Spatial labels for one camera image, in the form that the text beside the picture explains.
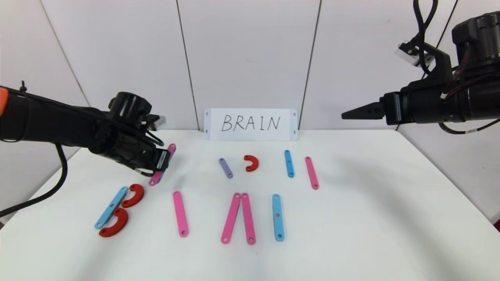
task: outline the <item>plastic strip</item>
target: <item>plastic strip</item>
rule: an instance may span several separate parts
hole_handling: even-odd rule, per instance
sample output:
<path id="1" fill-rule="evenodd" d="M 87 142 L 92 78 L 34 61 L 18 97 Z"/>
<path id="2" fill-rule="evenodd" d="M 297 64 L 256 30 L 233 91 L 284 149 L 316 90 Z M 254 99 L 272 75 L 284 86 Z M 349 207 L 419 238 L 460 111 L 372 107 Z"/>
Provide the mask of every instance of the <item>plastic strip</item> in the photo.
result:
<path id="1" fill-rule="evenodd" d="M 177 228 L 180 237 L 186 237 L 189 234 L 188 220 L 184 211 L 183 197 L 180 191 L 173 193 L 173 205 L 175 206 L 175 216 L 177 217 Z"/>
<path id="2" fill-rule="evenodd" d="M 168 152 L 170 152 L 170 157 L 168 158 L 168 162 L 170 163 L 170 160 L 172 160 L 172 157 L 174 156 L 174 153 L 177 150 L 177 145 L 175 143 L 171 143 L 168 146 L 167 150 Z M 149 185 L 152 187 L 157 185 L 162 180 L 163 174 L 164 173 L 162 171 L 156 171 L 149 180 Z"/>
<path id="3" fill-rule="evenodd" d="M 226 163 L 226 160 L 224 158 L 219 159 L 220 166 L 222 166 L 222 169 L 224 169 L 225 175 L 229 178 L 233 178 L 233 172 L 231 172 L 231 169 L 228 166 L 228 163 Z"/>
<path id="4" fill-rule="evenodd" d="M 249 245 L 255 244 L 254 220 L 252 218 L 252 208 L 250 208 L 250 197 L 248 193 L 241 194 L 241 204 L 243 205 L 243 219 L 245 221 L 246 242 Z"/>
<path id="5" fill-rule="evenodd" d="M 295 173 L 294 173 L 294 165 L 292 164 L 292 155 L 290 154 L 290 150 L 284 151 L 284 159 L 286 161 L 286 172 L 288 173 L 288 177 L 293 178 L 295 176 Z"/>
<path id="6" fill-rule="evenodd" d="M 312 189 L 319 189 L 320 184 L 318 182 L 318 178 L 316 177 L 316 172 L 314 171 L 313 160 L 311 160 L 311 157 L 307 156 L 305 158 L 305 165 L 307 166 L 307 172 L 309 173 L 309 179 L 311 180 Z"/>
<path id="7" fill-rule="evenodd" d="M 231 235 L 233 235 L 233 228 L 235 227 L 236 222 L 236 215 L 238 214 L 238 209 L 240 208 L 241 197 L 242 195 L 239 193 L 235 193 L 232 196 L 231 206 L 229 207 L 224 230 L 222 231 L 222 237 L 220 238 L 222 244 L 228 244 L 231 241 Z"/>
<path id="8" fill-rule="evenodd" d="M 281 242 L 285 240 L 285 229 L 283 228 L 283 211 L 279 194 L 272 195 L 272 217 L 274 221 L 274 238 L 276 238 L 276 241 Z"/>
<path id="9" fill-rule="evenodd" d="M 120 206 L 120 203 L 122 200 L 125 198 L 125 195 L 127 195 L 127 191 L 129 190 L 128 186 L 124 186 L 120 188 L 118 193 L 114 196 L 113 200 L 109 205 L 106 207 L 100 218 L 97 220 L 97 222 L 94 225 L 94 228 L 97 230 L 100 230 L 104 227 L 105 224 L 108 223 L 108 221 L 111 218 L 111 215 L 113 214 L 113 211 L 115 211 L 118 206 Z"/>

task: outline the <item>red curved piece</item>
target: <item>red curved piece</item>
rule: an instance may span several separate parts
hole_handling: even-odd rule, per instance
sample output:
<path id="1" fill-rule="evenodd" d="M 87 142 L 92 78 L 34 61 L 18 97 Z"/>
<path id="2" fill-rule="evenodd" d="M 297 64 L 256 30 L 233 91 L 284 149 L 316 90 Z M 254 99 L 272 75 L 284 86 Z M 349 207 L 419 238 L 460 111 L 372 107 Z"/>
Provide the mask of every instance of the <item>red curved piece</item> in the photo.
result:
<path id="1" fill-rule="evenodd" d="M 257 157 L 255 157 L 255 156 L 245 155 L 245 157 L 243 157 L 243 159 L 245 159 L 247 161 L 251 161 L 251 163 L 252 163 L 250 166 L 246 167 L 247 172 L 255 171 L 257 169 L 257 167 L 259 166 L 259 159 L 257 159 Z"/>
<path id="2" fill-rule="evenodd" d="M 128 189 L 130 189 L 130 191 L 135 192 L 135 194 L 133 195 L 132 198 L 123 200 L 123 202 L 121 202 L 121 206 L 123 208 L 129 208 L 134 206 L 135 204 L 139 203 L 139 201 L 141 201 L 141 199 L 144 196 L 144 187 L 140 184 L 132 184 Z"/>
<path id="3" fill-rule="evenodd" d="M 99 235 L 102 237 L 111 237 L 122 230 L 124 226 L 129 221 L 129 213 L 123 208 L 116 208 L 113 215 L 118 217 L 118 221 L 110 227 L 104 227 L 99 231 Z"/>

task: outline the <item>black cable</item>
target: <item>black cable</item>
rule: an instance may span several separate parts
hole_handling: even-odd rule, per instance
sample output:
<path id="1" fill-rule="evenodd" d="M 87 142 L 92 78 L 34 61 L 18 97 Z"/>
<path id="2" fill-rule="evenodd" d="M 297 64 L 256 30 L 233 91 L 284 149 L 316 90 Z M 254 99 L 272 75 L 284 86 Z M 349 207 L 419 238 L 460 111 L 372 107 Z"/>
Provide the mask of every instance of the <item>black cable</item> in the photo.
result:
<path id="1" fill-rule="evenodd" d="M 463 130 L 454 130 L 454 129 L 451 129 L 450 127 L 446 126 L 444 123 L 439 123 L 439 127 L 445 131 L 446 133 L 449 133 L 449 134 L 453 134 L 453 135 L 464 135 L 464 134 L 467 134 L 467 133 L 472 133 L 472 132 L 479 132 L 479 131 L 482 131 L 486 128 L 489 128 L 493 125 L 495 125 L 496 123 L 500 122 L 500 119 L 497 119 L 493 122 L 490 122 L 482 127 L 479 127 L 477 129 L 473 129 L 473 130 L 468 130 L 468 131 L 463 131 Z"/>
<path id="2" fill-rule="evenodd" d="M 425 52 L 424 52 L 424 45 L 425 45 L 425 33 L 427 26 L 431 23 L 432 18 L 434 17 L 434 14 L 436 13 L 436 10 L 438 8 L 438 0 L 433 0 L 432 1 L 432 8 L 430 9 L 429 16 L 427 17 L 427 20 L 424 22 L 424 19 L 422 18 L 422 12 L 420 11 L 420 5 L 419 5 L 419 0 L 413 0 L 413 12 L 415 13 L 415 18 L 416 22 L 418 24 L 418 34 L 417 34 L 417 39 L 418 39 L 418 62 L 420 64 L 420 67 L 422 68 L 423 72 L 427 75 L 431 74 L 431 71 L 427 67 L 427 64 L 425 62 Z"/>
<path id="3" fill-rule="evenodd" d="M 68 162 L 66 161 L 66 157 L 64 155 L 63 147 L 61 146 L 61 144 L 55 143 L 55 148 L 57 149 L 57 154 L 59 155 L 59 159 L 60 159 L 61 165 L 62 165 L 61 177 L 60 177 L 59 181 L 57 182 L 57 184 L 54 187 L 52 187 L 52 189 L 49 190 L 47 193 L 45 193 L 37 198 L 28 200 L 28 201 L 23 202 L 21 204 L 17 204 L 15 206 L 12 206 L 10 208 L 7 208 L 5 210 L 0 211 L 0 218 L 7 216 L 11 213 L 17 212 L 21 209 L 24 209 L 26 207 L 29 207 L 33 204 L 36 204 L 38 202 L 41 202 L 41 201 L 51 197 L 63 186 L 64 181 L 66 180 L 66 176 L 68 175 Z"/>
<path id="4" fill-rule="evenodd" d="M 150 131 L 146 131 L 146 133 L 147 133 L 148 135 L 150 135 L 150 136 L 151 136 L 151 138 L 153 138 L 153 139 L 151 140 L 153 143 L 155 143 L 155 144 L 157 144 L 157 145 L 159 145 L 159 146 L 161 146 L 161 147 L 165 145 L 165 143 L 163 142 L 163 140 L 159 139 L 159 138 L 158 138 L 157 136 L 155 136 L 152 132 L 150 132 Z"/>
<path id="5" fill-rule="evenodd" d="M 155 175 L 152 172 L 145 172 L 145 171 L 140 171 L 140 174 L 143 175 L 143 176 L 146 176 L 146 177 L 152 177 L 152 176 Z"/>

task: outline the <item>paper sign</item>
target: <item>paper sign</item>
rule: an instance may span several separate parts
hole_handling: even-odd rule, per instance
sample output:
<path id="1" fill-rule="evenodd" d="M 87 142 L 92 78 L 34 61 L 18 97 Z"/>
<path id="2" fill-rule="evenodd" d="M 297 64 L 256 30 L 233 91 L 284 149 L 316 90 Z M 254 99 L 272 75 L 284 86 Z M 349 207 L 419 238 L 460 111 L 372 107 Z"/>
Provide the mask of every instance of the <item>paper sign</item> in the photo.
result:
<path id="1" fill-rule="evenodd" d="M 206 140 L 296 141 L 295 109 L 209 108 L 204 112 Z"/>

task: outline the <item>blue bar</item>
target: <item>blue bar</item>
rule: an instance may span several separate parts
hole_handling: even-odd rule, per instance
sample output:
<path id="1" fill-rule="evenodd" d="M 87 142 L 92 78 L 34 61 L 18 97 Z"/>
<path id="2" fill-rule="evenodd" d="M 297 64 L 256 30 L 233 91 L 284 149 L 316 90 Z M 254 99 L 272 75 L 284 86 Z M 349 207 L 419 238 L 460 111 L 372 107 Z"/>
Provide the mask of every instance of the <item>blue bar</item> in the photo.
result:
<path id="1" fill-rule="evenodd" d="M 100 218 L 95 223 L 94 225 L 95 229 L 100 230 L 104 227 L 106 223 L 108 223 L 111 216 L 113 215 L 113 212 L 116 210 L 116 208 L 120 206 L 120 203 L 122 203 L 122 200 L 125 198 L 125 195 L 127 195 L 128 190 L 129 190 L 128 186 L 120 188 L 120 191 L 118 191 L 116 196 L 113 198 L 113 201 L 109 203 L 109 205 L 106 207 Z"/>
<path id="2" fill-rule="evenodd" d="M 295 173 L 294 173 L 294 165 L 292 164 L 292 155 L 290 155 L 290 150 L 284 151 L 284 159 L 286 161 L 286 171 L 288 173 L 288 177 L 293 178 L 295 176 Z"/>
<path id="3" fill-rule="evenodd" d="M 283 228 L 283 212 L 279 194 L 272 195 L 272 217 L 274 220 L 274 238 L 276 238 L 276 241 L 281 242 L 285 240 L 285 229 Z"/>

